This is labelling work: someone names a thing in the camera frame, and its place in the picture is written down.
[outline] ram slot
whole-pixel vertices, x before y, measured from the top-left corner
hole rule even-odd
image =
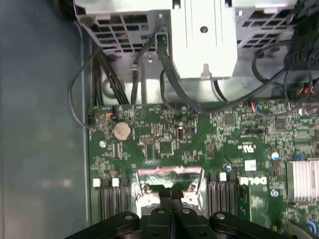
[[[227,182],[220,182],[220,206],[221,206],[221,211],[227,212]]]
[[[101,197],[102,190],[98,188],[98,209],[99,209],[99,221],[102,221],[102,197]]]
[[[230,181],[229,191],[230,191],[230,213],[233,215],[238,215],[238,185],[236,181]]]

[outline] black ram slot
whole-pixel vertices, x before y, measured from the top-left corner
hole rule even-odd
[[[230,181],[230,213],[238,215],[238,189],[235,181]]]
[[[224,211],[238,215],[238,184],[236,180],[208,183],[209,215]]]
[[[98,189],[99,220],[131,210],[131,185],[106,186]]]
[[[227,182],[220,182],[220,205],[221,211],[227,212]]]

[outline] screw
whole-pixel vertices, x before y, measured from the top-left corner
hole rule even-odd
[[[218,219],[225,219],[226,218],[224,214],[217,214],[216,217]]]
[[[173,9],[180,9],[180,5],[175,3]]]
[[[206,32],[208,32],[208,27],[207,27],[207,26],[202,26],[202,27],[200,28],[200,32],[201,32],[201,33],[206,33]]]
[[[83,16],[80,18],[81,23],[85,25],[86,27],[91,27],[94,25],[94,18],[90,16]]]
[[[274,198],[278,197],[279,196],[279,192],[275,189],[273,189],[271,192],[270,192],[270,195]]]
[[[106,147],[106,142],[105,140],[101,140],[100,143],[99,143],[100,147],[101,148],[105,148]]]
[[[182,106],[180,108],[180,111],[182,111],[183,113],[186,113],[187,112],[187,107],[186,106]]]
[[[189,214],[190,213],[190,209],[187,209],[187,208],[185,208],[185,209],[183,209],[183,210],[181,210],[183,213],[185,213],[185,214]]]
[[[299,109],[298,113],[301,115],[301,116],[304,116],[306,114],[306,111],[305,109],[301,108]]]
[[[153,57],[151,55],[148,56],[148,62],[151,63],[153,61]]]

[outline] heatsink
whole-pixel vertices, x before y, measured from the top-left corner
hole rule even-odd
[[[289,200],[319,200],[319,160],[287,162],[287,184]]]

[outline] cable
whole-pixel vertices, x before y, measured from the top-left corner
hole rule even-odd
[[[258,115],[260,115],[260,116],[264,116],[264,117],[282,117],[282,116],[287,116],[287,115],[289,115],[290,113],[293,113],[293,112],[299,110],[300,107],[303,105],[303,103],[309,99],[309,97],[310,97],[312,91],[308,91],[308,92],[306,93],[305,97],[303,97],[303,99],[300,100],[300,101],[297,102],[297,103],[294,102],[294,101],[292,101],[292,100],[289,98],[289,96],[288,96],[288,78],[289,78],[289,73],[290,73],[290,71],[287,71],[287,72],[286,72],[286,74],[285,74],[285,79],[284,79],[285,97],[286,97],[287,101],[288,101],[290,104],[292,104],[293,106],[295,106],[295,107],[292,108],[292,109],[290,109],[290,110],[288,110],[288,111],[286,111],[286,112],[283,112],[283,113],[280,113],[280,114],[275,114],[275,115],[273,115],[273,114],[270,114],[270,115],[264,114],[264,113],[258,112],[257,109],[256,109],[256,111],[255,111],[256,114],[258,114]],[[311,89],[312,86],[313,86],[314,81],[313,81],[313,77],[312,77],[311,71],[308,71],[308,73],[309,73],[309,88]]]
[[[194,100],[188,97],[187,94],[184,92],[184,90],[180,87],[166,51],[166,44],[161,35],[158,36],[158,55],[159,55],[161,64],[163,65],[167,79],[170,82],[171,86],[173,87],[174,91],[177,93],[177,95],[181,98],[183,102],[185,102],[192,109],[199,111],[200,104],[196,103]]]
[[[218,81],[213,81],[213,84],[214,84],[214,88],[215,88],[217,95],[222,99],[222,101],[228,101],[226,99],[226,97],[224,96],[224,94],[221,92],[219,85],[218,85]]]
[[[95,43],[92,43],[92,50],[95,51],[96,48],[98,48],[98,46]],[[94,57],[92,59],[92,98],[94,106],[103,105],[101,77],[100,62],[97,57]]]
[[[70,105],[70,110],[72,112],[72,115],[73,115],[74,119],[79,123],[79,125],[81,125],[82,127],[88,128],[88,129],[95,129],[95,128],[99,127],[107,119],[107,116],[100,119],[94,126],[83,123],[75,112],[75,108],[74,108],[74,104],[73,104],[73,100],[72,100],[72,88],[73,88],[75,81],[78,79],[78,77],[82,73],[82,71],[84,71],[84,69],[88,67],[90,62],[93,60],[93,58],[99,52],[100,52],[100,48],[95,49],[95,51],[90,55],[89,59],[83,64],[83,66],[80,68],[80,70],[75,74],[75,76],[73,77],[73,79],[71,80],[71,82],[68,86],[68,102]]]
[[[164,73],[165,73],[165,71],[162,70],[160,73],[160,76],[159,76],[160,97],[161,97],[161,100],[163,101],[163,104],[166,106],[166,108],[168,108],[171,111],[174,111],[177,113],[183,113],[183,114],[189,113],[190,111],[188,111],[188,112],[181,111],[179,109],[174,108],[173,106],[170,105],[170,103],[168,103],[168,101],[165,97]]]
[[[114,90],[118,91],[118,95],[122,98],[122,100],[121,100],[123,102],[122,104],[128,105],[129,100],[125,94],[123,86],[122,86],[117,74],[113,70],[111,64],[109,63],[107,56],[104,54],[103,51],[101,51],[101,53],[99,54],[99,58],[100,58],[101,65],[105,71],[105,74],[106,74],[108,80],[110,81],[110,83],[113,82],[114,85],[116,86],[116,88],[112,88],[113,91]]]
[[[275,48],[275,47],[287,46],[287,45],[289,45],[290,43],[291,43],[290,40],[288,40],[288,41],[275,42],[275,43],[273,43],[273,44],[271,44],[271,45],[269,45],[269,46],[266,46],[265,48],[261,49],[259,52],[256,53],[256,55],[255,55],[255,57],[254,57],[254,59],[253,59],[253,61],[252,61],[251,69],[252,69],[252,71],[253,71],[254,76],[255,76],[259,81],[261,81],[263,84],[265,84],[265,83],[268,81],[268,79],[265,78],[265,77],[258,71],[258,68],[257,68],[257,65],[256,65],[258,57],[259,57],[262,53],[264,53],[265,51],[267,51],[267,50],[273,49],[273,48]],[[280,86],[280,87],[282,87],[282,88],[284,87],[284,85],[281,84],[281,83],[279,83],[279,82],[274,82],[273,85]]]
[[[152,37],[149,39],[148,43],[146,43],[143,48],[138,52],[138,54],[136,55],[133,65],[138,65],[141,57],[147,53],[150,48],[154,45],[154,41],[155,39]],[[134,69],[133,70],[133,86],[132,86],[132,93],[131,93],[131,104],[135,104],[136,103],[136,98],[137,98],[137,92],[138,92],[138,86],[139,86],[139,71],[138,69]]]
[[[183,102],[185,102],[187,105],[189,105],[192,109],[195,109],[195,110],[197,110],[201,113],[205,113],[205,114],[213,114],[216,112],[224,111],[228,108],[235,107],[238,104],[249,100],[250,98],[263,92],[266,88],[268,88],[271,84],[273,84],[285,72],[285,69],[280,70],[272,78],[270,78],[265,84],[263,84],[262,86],[258,87],[257,89],[253,90],[252,92],[248,93],[245,96],[242,96],[241,98],[239,98],[235,101],[229,102],[228,104],[225,104],[225,105],[220,106],[218,108],[206,110],[206,109],[202,109],[200,107],[200,104],[194,102],[191,98],[189,98],[186,95],[186,93],[182,90],[182,88],[180,87],[180,85],[177,81],[177,78],[175,76],[174,70],[171,66],[169,57],[167,55],[166,45],[165,45],[164,39],[161,36],[158,36],[158,54],[159,54],[159,58],[161,60],[161,63],[163,65],[164,71],[166,73],[166,76],[168,78],[168,81],[172,84],[172,87],[175,90],[175,92],[177,93],[177,95],[183,100]]]
[[[115,78],[113,78],[113,76],[111,75],[111,73],[109,71],[110,70],[110,66],[108,64],[108,61],[107,61],[107,59],[105,57],[104,52],[102,52],[102,51],[99,52],[98,57],[100,59],[100,63],[101,63],[101,66],[102,66],[102,68],[103,68],[103,70],[105,72],[105,75],[106,75],[108,81],[110,82],[110,85],[111,85],[111,88],[112,88],[112,90],[114,92],[115,98],[117,99],[117,101],[119,102],[120,105],[128,104],[127,98],[126,98],[127,103],[123,99],[123,95],[122,94],[124,93],[124,95],[125,95],[125,92],[123,90],[121,82],[120,82],[120,86],[122,87],[122,93],[120,93],[118,85],[115,84],[116,80],[115,80]]]

